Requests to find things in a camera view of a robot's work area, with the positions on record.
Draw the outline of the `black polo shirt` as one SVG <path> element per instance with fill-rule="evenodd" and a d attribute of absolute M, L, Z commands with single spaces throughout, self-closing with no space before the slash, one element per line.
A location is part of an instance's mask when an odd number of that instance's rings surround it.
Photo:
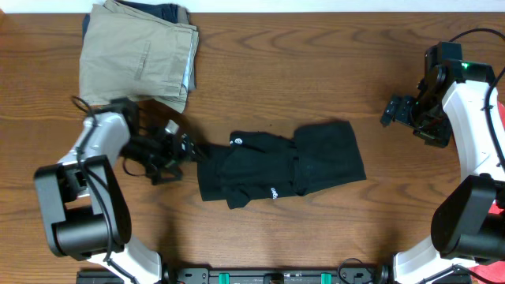
<path fill-rule="evenodd" d="M 291 138 L 234 131 L 227 146 L 210 144 L 198 163 L 204 201 L 231 209 L 252 200 L 306 196 L 366 178 L 357 140 L 347 121 L 303 125 Z"/>

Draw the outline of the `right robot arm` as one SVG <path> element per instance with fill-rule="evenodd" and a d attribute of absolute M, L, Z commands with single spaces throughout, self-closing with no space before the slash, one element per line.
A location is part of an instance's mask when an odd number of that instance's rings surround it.
<path fill-rule="evenodd" d="M 425 75 L 416 97 L 391 97 L 380 122 L 396 121 L 426 144 L 454 141 L 461 182 L 436 209 L 431 233 L 395 254 L 393 283 L 452 283 L 472 267 L 504 260 L 504 127 L 493 68 L 468 62 L 462 46 L 440 42 L 425 52 Z"/>

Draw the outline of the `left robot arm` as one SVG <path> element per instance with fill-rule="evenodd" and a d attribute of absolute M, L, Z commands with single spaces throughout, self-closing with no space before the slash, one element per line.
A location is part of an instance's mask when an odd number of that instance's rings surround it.
<path fill-rule="evenodd" d="M 78 283 L 177 283 L 161 255 L 133 236 L 113 166 L 119 158 L 132 160 L 153 185 L 161 185 L 181 180 L 180 163 L 201 161 L 205 154 L 174 121 L 141 127 L 140 108 L 130 99 L 99 107 L 80 97 L 72 101 L 86 114 L 82 133 L 57 163 L 34 174 L 50 250 L 101 266 L 78 272 Z"/>

